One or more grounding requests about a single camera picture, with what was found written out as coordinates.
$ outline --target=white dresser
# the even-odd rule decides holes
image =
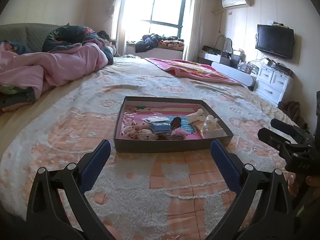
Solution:
[[[292,81],[290,76],[261,64],[253,91],[278,106],[280,101],[287,100],[289,97]]]

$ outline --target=air conditioner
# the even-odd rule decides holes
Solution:
[[[222,6],[224,8],[239,8],[247,7],[251,5],[251,0],[222,0]]]

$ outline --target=green sofa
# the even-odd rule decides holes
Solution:
[[[41,52],[47,35],[58,25],[42,23],[13,23],[0,25],[0,42],[4,40],[24,43],[33,52]]]

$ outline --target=white curtain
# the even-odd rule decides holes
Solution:
[[[116,48],[120,56],[125,55],[127,41],[125,36],[126,19],[124,18],[126,10],[125,0],[115,1],[115,11],[112,19],[111,38],[116,39]]]
[[[188,31],[183,51],[184,60],[197,60],[203,33],[205,6],[206,0],[191,0]]]

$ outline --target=drawer handle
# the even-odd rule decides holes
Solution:
[[[266,88],[264,88],[264,90],[267,91],[267,92],[269,92],[270,94],[273,94],[272,91],[270,91],[270,90],[268,90],[268,89],[266,89]]]

